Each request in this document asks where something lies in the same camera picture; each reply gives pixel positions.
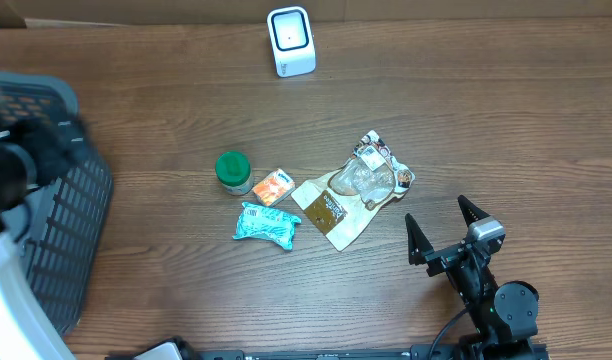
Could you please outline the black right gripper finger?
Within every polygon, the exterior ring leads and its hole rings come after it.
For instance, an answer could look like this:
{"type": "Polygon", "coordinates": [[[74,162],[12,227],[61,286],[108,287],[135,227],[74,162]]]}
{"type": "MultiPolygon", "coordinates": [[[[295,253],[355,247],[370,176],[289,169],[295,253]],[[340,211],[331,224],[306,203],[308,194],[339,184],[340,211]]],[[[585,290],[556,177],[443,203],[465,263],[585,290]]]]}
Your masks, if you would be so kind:
{"type": "Polygon", "coordinates": [[[487,221],[490,217],[487,212],[480,209],[464,195],[460,195],[457,201],[467,227],[481,220],[487,221]]]}
{"type": "Polygon", "coordinates": [[[410,213],[405,215],[405,223],[408,236],[409,264],[425,264],[427,257],[434,252],[434,248],[410,213]]]}

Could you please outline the beige Pantree snack bag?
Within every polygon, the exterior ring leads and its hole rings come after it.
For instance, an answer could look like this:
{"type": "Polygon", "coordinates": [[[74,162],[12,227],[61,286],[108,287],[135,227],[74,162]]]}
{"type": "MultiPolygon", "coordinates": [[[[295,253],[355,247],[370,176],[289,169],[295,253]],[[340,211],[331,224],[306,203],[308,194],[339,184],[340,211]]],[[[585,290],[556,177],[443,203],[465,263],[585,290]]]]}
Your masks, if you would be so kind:
{"type": "Polygon", "coordinates": [[[415,180],[379,134],[371,130],[339,169],[304,181],[291,197],[312,224],[341,252],[382,207],[403,198],[415,180]]]}

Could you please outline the orange snack packet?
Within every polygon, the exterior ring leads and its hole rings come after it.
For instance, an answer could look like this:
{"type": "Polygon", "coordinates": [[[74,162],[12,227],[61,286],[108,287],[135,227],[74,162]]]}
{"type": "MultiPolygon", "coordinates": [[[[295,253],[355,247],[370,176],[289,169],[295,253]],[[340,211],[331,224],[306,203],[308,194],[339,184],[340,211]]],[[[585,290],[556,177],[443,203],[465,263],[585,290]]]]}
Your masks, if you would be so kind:
{"type": "Polygon", "coordinates": [[[257,200],[266,207],[273,207],[295,189],[295,181],[284,170],[278,168],[257,183],[252,191],[257,200]]]}

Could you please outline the teal snack packet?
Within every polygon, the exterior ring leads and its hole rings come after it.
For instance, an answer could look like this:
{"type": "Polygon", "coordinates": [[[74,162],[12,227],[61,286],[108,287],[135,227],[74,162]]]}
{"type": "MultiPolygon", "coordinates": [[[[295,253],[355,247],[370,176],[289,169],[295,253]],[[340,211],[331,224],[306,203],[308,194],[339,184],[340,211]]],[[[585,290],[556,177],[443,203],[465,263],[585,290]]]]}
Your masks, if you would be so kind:
{"type": "Polygon", "coordinates": [[[291,213],[253,204],[242,203],[242,212],[237,220],[234,240],[258,239],[275,243],[285,251],[293,250],[296,226],[302,220],[291,213]]]}

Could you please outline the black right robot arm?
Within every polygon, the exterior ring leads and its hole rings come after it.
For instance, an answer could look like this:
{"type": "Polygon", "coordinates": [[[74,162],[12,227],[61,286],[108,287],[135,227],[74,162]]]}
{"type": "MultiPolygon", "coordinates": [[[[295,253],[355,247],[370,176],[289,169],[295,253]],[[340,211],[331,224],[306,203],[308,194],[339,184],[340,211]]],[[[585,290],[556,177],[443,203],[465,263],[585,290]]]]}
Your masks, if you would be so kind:
{"type": "Polygon", "coordinates": [[[408,261],[425,265],[430,277],[445,274],[464,309],[429,345],[413,345],[412,359],[547,359],[547,347],[535,345],[539,293],[524,281],[499,285],[489,269],[505,240],[502,223],[467,197],[457,198],[467,226],[458,243],[436,250],[412,215],[405,216],[408,261]]]}

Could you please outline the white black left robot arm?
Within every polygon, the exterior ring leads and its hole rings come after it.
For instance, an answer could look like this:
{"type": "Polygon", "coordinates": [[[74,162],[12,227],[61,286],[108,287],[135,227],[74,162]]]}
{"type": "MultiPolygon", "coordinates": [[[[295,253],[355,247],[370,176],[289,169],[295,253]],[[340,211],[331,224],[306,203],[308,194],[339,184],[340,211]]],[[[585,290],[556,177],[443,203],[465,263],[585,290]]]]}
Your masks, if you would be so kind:
{"type": "Polygon", "coordinates": [[[66,112],[11,119],[0,94],[0,359],[72,359],[23,274],[20,243],[34,210],[27,196],[66,174],[87,154],[66,112]]]}

